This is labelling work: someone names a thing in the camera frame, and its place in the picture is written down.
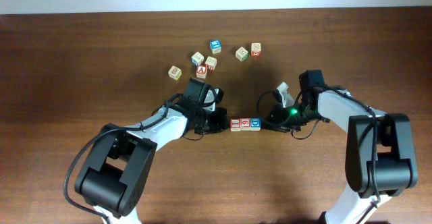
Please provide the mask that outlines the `red letter I block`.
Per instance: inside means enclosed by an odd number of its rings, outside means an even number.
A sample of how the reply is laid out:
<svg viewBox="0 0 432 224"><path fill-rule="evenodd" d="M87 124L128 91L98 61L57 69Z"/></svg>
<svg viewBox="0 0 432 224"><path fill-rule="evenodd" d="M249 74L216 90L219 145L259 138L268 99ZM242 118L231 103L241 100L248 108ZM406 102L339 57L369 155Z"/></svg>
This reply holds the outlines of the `red letter I block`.
<svg viewBox="0 0 432 224"><path fill-rule="evenodd" d="M239 132L241 130L240 119L230 119L230 130L232 132Z"/></svg>

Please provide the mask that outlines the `blue letter D block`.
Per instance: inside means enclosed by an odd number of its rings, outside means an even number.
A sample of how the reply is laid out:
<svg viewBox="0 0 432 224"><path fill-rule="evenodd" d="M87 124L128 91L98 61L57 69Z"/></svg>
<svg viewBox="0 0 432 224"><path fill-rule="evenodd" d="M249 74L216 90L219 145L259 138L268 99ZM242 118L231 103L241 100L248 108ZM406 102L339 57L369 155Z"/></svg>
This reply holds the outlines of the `blue letter D block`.
<svg viewBox="0 0 432 224"><path fill-rule="evenodd" d="M251 118L250 119L250 131L260 131L261 130L261 119Z"/></svg>

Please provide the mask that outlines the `red number 9 block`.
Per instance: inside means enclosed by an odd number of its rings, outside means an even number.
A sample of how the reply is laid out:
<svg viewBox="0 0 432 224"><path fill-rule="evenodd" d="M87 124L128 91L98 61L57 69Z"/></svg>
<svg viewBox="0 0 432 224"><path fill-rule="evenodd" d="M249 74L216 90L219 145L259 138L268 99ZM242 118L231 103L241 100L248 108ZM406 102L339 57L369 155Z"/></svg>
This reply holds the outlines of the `red number 9 block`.
<svg viewBox="0 0 432 224"><path fill-rule="evenodd" d="M240 118L240 130L250 131L251 129L251 118Z"/></svg>

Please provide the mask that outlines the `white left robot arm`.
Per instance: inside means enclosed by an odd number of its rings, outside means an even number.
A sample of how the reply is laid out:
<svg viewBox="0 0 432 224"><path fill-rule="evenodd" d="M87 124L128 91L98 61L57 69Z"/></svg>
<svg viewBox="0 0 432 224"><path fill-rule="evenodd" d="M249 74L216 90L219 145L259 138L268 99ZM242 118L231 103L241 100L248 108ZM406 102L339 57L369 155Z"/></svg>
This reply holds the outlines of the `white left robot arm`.
<svg viewBox="0 0 432 224"><path fill-rule="evenodd" d="M108 123L78 153L86 157L74 188L87 206L73 206L104 223L139 223L138 204L155 153L193 131L200 137L228 129L227 110L219 107L223 91L191 78L183 93L167 99L135 125Z"/></svg>

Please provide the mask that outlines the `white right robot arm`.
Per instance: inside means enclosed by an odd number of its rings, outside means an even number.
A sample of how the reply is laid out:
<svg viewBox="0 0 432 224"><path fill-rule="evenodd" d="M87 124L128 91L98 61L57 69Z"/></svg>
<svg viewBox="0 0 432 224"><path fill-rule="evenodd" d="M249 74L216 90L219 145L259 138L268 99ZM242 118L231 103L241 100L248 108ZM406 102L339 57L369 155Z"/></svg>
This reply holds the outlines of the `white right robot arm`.
<svg viewBox="0 0 432 224"><path fill-rule="evenodd" d="M270 92L277 104L261 125L293 134L309 122L332 121L347 133L347 186L319 223L366 223L382 204L415 187L419 171L407 115L374 109L345 88L326 84L319 69L301 73L299 83L297 97L286 83Z"/></svg>

